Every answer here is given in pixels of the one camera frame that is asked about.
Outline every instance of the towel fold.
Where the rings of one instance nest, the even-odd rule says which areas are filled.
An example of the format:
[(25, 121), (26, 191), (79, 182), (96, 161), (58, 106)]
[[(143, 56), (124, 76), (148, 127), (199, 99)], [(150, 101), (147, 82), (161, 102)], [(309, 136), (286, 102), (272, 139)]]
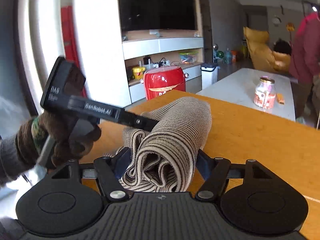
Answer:
[(131, 148), (132, 158), (120, 183), (140, 192), (186, 191), (211, 128), (210, 105), (184, 97), (142, 115), (159, 122), (150, 133), (124, 129), (124, 147)]

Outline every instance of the yellow armchair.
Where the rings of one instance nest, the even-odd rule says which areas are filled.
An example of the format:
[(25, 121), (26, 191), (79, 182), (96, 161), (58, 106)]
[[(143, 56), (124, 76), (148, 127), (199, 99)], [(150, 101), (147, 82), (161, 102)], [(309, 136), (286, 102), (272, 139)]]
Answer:
[(243, 31), (255, 69), (278, 74), (289, 71), (290, 55), (272, 51), (266, 45), (269, 41), (268, 32), (252, 30), (248, 27), (244, 27)]

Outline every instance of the white coffee table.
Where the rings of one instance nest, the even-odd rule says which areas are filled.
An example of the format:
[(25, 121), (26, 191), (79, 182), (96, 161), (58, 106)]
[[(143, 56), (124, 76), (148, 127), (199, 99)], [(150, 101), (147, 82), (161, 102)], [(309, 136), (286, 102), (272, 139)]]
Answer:
[[(278, 102), (275, 102), (273, 109), (266, 110), (253, 103), (254, 91), (256, 86), (259, 84), (259, 78), (262, 76), (268, 76), (275, 80), (276, 92), (283, 94), (285, 105), (280, 105)], [(250, 107), (292, 121), (295, 121), (296, 119), (290, 79), (278, 74), (242, 68), (210, 87), (201, 90), (197, 95)]]

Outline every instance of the brown pants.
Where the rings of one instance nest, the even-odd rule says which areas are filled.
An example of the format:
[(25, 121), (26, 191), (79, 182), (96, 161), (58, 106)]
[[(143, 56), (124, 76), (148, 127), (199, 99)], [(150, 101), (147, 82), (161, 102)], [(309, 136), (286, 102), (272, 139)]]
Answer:
[(312, 89), (312, 83), (291, 83), (296, 119), (301, 117)]

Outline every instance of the maroon jacket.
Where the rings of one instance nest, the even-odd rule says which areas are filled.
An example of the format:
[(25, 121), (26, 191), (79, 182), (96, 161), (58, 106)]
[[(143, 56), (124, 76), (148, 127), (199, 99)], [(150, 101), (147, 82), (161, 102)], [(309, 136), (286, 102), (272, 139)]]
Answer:
[(295, 35), (289, 72), (301, 83), (312, 83), (319, 75), (320, 20), (312, 13), (301, 22)]

